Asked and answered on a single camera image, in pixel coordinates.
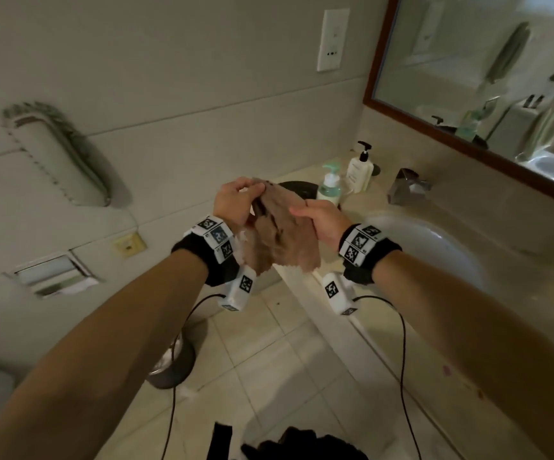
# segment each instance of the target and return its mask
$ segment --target wrist strap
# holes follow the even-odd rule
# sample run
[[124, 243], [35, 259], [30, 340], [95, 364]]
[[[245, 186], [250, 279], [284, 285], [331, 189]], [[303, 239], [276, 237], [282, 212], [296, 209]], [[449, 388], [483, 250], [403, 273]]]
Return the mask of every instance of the wrist strap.
[[184, 234], [171, 250], [186, 249], [198, 256], [207, 266], [205, 284], [219, 286], [236, 277], [239, 265], [233, 255], [234, 234], [217, 216], [207, 216]]
[[339, 255], [345, 266], [345, 278], [358, 284], [373, 283], [373, 268], [394, 250], [403, 251], [397, 243], [370, 223], [354, 224], [343, 233]]

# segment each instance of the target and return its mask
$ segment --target beige tile floor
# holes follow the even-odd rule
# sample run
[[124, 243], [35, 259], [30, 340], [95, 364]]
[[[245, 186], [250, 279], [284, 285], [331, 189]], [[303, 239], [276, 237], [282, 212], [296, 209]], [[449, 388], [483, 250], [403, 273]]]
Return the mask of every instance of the beige tile floor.
[[[243, 442], [277, 440], [288, 426], [351, 441], [369, 458], [373, 433], [355, 380], [283, 282], [253, 296], [242, 313], [223, 311], [187, 331], [197, 360], [177, 388], [168, 460], [204, 460], [213, 424], [233, 426], [230, 458]], [[160, 460], [172, 391], [141, 388], [100, 460]]]

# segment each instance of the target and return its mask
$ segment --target mirror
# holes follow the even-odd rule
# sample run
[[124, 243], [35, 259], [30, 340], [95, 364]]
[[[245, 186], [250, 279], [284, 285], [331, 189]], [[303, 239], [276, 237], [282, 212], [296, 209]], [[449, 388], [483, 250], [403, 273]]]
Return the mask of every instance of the mirror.
[[365, 104], [554, 197], [554, 0], [390, 0], [370, 80]]

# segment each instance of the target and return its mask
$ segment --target faucet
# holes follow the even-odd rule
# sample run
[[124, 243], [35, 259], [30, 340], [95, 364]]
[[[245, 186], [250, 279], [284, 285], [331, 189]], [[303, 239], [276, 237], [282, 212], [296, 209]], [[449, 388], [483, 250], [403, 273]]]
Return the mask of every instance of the faucet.
[[401, 168], [388, 192], [390, 205], [403, 205], [406, 200], [423, 197], [432, 185], [420, 179], [420, 175], [412, 169]]

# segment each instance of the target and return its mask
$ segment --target black trash can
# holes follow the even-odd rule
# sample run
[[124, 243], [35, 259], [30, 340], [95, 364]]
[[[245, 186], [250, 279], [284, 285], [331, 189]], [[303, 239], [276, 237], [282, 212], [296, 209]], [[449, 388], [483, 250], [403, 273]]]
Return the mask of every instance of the black trash can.
[[147, 381], [157, 389], [172, 389], [190, 375], [196, 363], [196, 351], [183, 334], [179, 334], [173, 345], [151, 370]]

